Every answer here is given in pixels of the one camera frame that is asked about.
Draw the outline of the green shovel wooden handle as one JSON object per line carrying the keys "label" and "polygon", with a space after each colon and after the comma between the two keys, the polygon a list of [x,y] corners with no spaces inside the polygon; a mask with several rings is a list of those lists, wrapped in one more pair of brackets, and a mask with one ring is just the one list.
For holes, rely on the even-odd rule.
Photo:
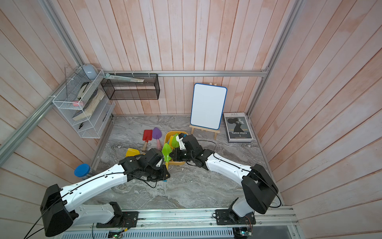
{"label": "green shovel wooden handle", "polygon": [[178,133],[172,135],[170,140],[171,140],[171,147],[172,148],[180,147],[180,145],[179,145],[179,134]]}

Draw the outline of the green shovel yellow handle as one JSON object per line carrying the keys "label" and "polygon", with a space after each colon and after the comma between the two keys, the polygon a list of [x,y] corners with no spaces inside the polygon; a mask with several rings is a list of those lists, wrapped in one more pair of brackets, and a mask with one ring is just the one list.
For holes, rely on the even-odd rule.
{"label": "green shovel yellow handle", "polygon": [[166,168],[169,168],[169,162],[171,160],[170,153],[172,152],[172,149],[168,143],[165,143],[162,148],[162,154],[164,156],[164,162],[166,165]]}

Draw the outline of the purple shovel pink handle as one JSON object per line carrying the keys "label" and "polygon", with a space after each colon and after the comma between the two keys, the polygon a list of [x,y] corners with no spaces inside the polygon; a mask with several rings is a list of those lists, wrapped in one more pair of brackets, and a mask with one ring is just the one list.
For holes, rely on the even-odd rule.
{"label": "purple shovel pink handle", "polygon": [[161,149],[162,149],[162,144],[161,144],[160,139],[161,139],[161,137],[162,137],[162,132],[161,132],[157,127],[155,127],[155,128],[153,129],[153,131],[152,131],[152,137],[153,137],[153,139],[155,139],[156,142],[157,142],[157,149],[158,149],[158,150],[161,150]]}

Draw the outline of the yellow scoop blue tip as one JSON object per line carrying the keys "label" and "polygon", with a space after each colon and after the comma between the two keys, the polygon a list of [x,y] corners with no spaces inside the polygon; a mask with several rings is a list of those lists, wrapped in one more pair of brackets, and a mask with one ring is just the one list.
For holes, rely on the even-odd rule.
{"label": "yellow scoop blue tip", "polygon": [[137,156],[137,155],[140,155],[140,151],[138,149],[134,149],[134,148],[128,148],[127,149],[127,152],[125,154],[125,157],[133,157],[133,156]]}

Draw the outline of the red shovel wooden handle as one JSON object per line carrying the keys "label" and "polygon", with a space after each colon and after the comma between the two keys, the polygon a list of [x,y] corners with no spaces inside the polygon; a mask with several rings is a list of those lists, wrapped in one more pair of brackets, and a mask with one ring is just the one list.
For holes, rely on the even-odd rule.
{"label": "red shovel wooden handle", "polygon": [[144,146],[142,148],[142,151],[146,151],[148,142],[152,140],[152,130],[151,129],[144,130],[142,140],[144,141]]}

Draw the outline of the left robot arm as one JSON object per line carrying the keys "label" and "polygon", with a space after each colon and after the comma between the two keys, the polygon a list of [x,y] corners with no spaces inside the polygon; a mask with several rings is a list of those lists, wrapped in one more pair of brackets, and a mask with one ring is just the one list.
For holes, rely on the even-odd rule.
{"label": "left robot arm", "polygon": [[113,167],[81,182],[48,187],[40,206],[45,236],[57,236],[72,226],[82,224],[121,227],[124,214],[118,203],[86,206],[84,202],[131,180],[157,183],[168,179],[170,173],[165,165],[166,158],[161,151],[152,148],[145,154],[125,157]]}

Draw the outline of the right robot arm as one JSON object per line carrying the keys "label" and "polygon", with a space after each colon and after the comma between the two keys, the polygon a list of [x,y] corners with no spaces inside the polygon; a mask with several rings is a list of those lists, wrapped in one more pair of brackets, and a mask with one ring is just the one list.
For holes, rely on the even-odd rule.
{"label": "right robot arm", "polygon": [[169,156],[174,161],[192,162],[196,167],[219,173],[242,186],[244,197],[235,199],[228,209],[213,213],[219,225],[255,223],[253,213],[265,214],[273,200],[279,199],[279,190],[263,166],[236,163],[204,149],[192,134],[177,135]]}

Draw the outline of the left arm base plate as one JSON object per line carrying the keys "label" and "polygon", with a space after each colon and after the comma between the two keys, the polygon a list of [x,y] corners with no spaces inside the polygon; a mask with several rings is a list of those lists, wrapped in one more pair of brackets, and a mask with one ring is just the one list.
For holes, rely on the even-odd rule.
{"label": "left arm base plate", "polygon": [[106,224],[97,223],[96,228],[135,228],[137,225],[139,212],[137,211],[126,211],[121,214],[114,216],[110,222]]}

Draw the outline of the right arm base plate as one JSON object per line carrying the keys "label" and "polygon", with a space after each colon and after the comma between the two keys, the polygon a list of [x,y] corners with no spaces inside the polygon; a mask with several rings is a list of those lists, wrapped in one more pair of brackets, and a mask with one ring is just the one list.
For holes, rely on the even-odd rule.
{"label": "right arm base plate", "polygon": [[212,214],[218,225],[255,225],[256,220],[253,213],[249,213],[244,217],[236,215],[232,209],[217,209]]}

